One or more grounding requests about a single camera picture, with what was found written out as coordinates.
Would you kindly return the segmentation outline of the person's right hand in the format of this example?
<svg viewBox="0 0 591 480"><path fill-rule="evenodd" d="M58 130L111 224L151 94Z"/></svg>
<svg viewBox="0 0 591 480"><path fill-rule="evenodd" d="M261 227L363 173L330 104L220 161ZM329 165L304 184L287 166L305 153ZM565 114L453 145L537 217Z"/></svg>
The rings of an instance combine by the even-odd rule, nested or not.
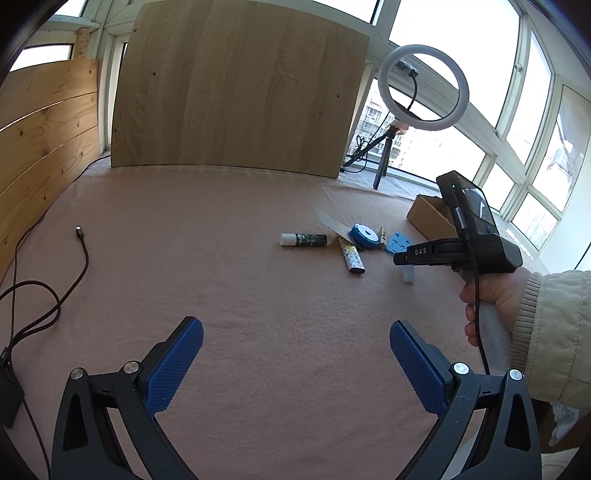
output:
<svg viewBox="0 0 591 480"><path fill-rule="evenodd" d="M479 277L480 300L495 306L502 325L512 333L520 310L521 300L532 273L520 267L514 273L486 274ZM476 333L476 282L471 281L460 292L459 298L466 304L468 324L465 334L468 342L477 347Z"/></svg>

